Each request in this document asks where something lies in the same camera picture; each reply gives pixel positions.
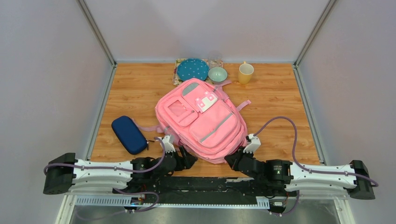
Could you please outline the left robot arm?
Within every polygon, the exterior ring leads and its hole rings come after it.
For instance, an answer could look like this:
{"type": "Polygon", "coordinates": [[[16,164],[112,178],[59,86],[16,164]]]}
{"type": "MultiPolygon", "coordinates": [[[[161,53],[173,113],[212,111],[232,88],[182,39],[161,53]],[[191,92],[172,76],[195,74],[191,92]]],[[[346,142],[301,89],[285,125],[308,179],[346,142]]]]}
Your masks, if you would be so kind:
{"type": "Polygon", "coordinates": [[[93,162],[77,159],[75,153],[65,153],[44,168],[45,195],[58,195],[73,190],[112,191],[128,190],[136,194],[149,183],[176,171],[190,169],[197,157],[184,147],[163,153],[157,159],[139,157],[122,162],[93,162]]]}

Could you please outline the pink student backpack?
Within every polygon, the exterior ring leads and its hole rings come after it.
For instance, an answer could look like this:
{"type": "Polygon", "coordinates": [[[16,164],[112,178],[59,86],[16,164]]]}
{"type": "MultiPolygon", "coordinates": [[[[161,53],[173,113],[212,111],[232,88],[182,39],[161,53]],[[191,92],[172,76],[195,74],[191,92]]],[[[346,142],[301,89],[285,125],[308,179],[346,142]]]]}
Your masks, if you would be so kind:
{"type": "Polygon", "coordinates": [[[155,106],[156,126],[141,131],[174,137],[174,144],[184,146],[199,158],[213,164],[247,145],[248,129],[240,111],[251,102],[235,106],[221,84],[192,78],[164,95],[155,106]]]}

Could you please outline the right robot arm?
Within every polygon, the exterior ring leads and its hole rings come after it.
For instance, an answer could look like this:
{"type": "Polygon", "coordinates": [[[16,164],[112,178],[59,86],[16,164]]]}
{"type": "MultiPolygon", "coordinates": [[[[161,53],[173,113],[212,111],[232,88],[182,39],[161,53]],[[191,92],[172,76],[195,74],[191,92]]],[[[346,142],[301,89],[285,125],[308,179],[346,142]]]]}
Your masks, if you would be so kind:
{"type": "Polygon", "coordinates": [[[346,191],[353,199],[374,200],[376,184],[360,160],[340,166],[316,166],[295,161],[259,161],[252,154],[238,151],[225,161],[234,171],[253,179],[270,196],[284,196],[299,190],[346,191]]]}

